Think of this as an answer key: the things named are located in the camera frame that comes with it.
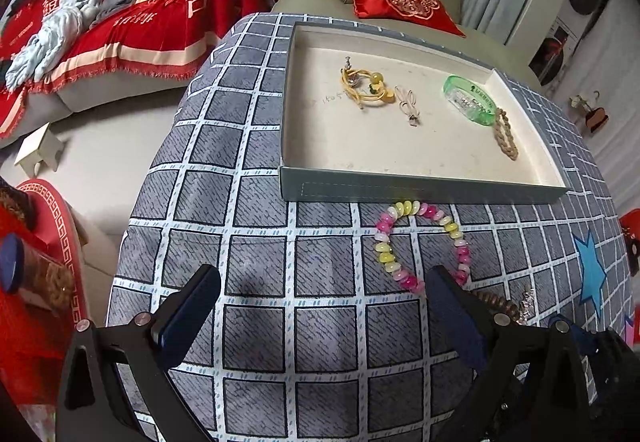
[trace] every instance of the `green bracelet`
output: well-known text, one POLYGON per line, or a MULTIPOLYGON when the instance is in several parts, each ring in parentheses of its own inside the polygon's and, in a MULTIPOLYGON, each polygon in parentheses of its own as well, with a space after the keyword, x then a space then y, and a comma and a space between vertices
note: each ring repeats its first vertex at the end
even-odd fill
POLYGON ((460 76, 449 76, 444 95, 467 119, 484 126, 495 122, 495 103, 478 85, 460 76))

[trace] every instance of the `metal bolt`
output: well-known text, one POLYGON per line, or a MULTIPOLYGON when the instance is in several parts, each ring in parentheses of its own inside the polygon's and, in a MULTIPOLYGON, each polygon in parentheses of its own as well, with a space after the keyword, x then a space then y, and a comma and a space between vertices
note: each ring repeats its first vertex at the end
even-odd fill
POLYGON ((507 314, 498 312, 494 316, 494 322, 495 324, 500 325, 501 327, 506 327, 509 323, 511 323, 511 319, 509 318, 509 316, 507 316, 507 314))
POLYGON ((78 332, 84 332, 91 326, 91 322, 88 319, 81 319, 76 325, 76 330, 78 332))
POLYGON ((147 323, 149 323, 149 321, 151 321, 151 314, 149 314, 148 312, 140 312, 133 318, 133 323, 135 323, 139 327, 145 326, 147 323))
POLYGON ((558 332, 562 332, 563 334, 566 334, 567 332, 569 332, 569 325, 567 324, 566 321, 562 321, 562 320, 556 321, 555 326, 558 332))

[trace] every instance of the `checkered tablecloth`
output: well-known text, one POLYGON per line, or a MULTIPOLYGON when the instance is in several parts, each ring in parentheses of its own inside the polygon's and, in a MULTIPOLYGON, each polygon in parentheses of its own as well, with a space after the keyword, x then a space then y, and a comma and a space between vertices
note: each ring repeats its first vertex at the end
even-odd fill
MULTIPOLYGON (((257 14, 224 37, 190 82, 142 186, 109 324, 156 310, 202 262, 211 263, 223 295, 170 373, 213 438, 429 441, 472 372, 428 305, 399 292, 374 259, 383 206, 280 198, 281 97, 297 20, 357 26, 257 14)), ((510 88, 546 130, 572 189, 551 206, 440 206, 469 241, 471 287, 519 301, 528 284, 536 296, 530 324, 546 325, 559 311, 581 326, 622 332, 631 306, 628 265, 602 175, 553 103, 516 82, 510 88), (606 272, 599 313, 592 301, 580 303, 577 242, 590 236, 606 272)), ((401 219, 393 244, 418 276, 455 261, 448 235, 421 217, 401 219)), ((145 430, 158 439, 130 370, 121 373, 145 430)))

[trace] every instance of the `small step stool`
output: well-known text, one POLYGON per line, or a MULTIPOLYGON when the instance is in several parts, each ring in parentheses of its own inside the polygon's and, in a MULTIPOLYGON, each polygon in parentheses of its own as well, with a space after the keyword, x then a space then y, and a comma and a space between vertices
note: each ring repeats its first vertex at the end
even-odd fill
POLYGON ((58 169, 56 157, 65 148, 65 145, 50 132, 50 124, 47 123, 27 135, 20 145, 14 165, 20 165, 27 177, 34 178, 36 176, 36 165, 39 162, 44 162, 53 171, 58 169))

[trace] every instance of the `blue star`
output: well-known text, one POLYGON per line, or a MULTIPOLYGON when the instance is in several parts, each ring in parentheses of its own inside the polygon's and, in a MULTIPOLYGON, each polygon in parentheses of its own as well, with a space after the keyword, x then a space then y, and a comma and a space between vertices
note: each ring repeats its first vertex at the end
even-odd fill
POLYGON ((602 264, 596 256, 596 244, 593 241, 591 230, 587 236, 586 243, 575 235, 574 242, 578 249, 580 263, 582 264, 582 293, 580 294, 580 305, 590 299, 596 309, 598 319, 600 319, 600 308, 602 307, 600 289, 602 289, 602 285, 607 279, 607 274, 604 272, 602 264))

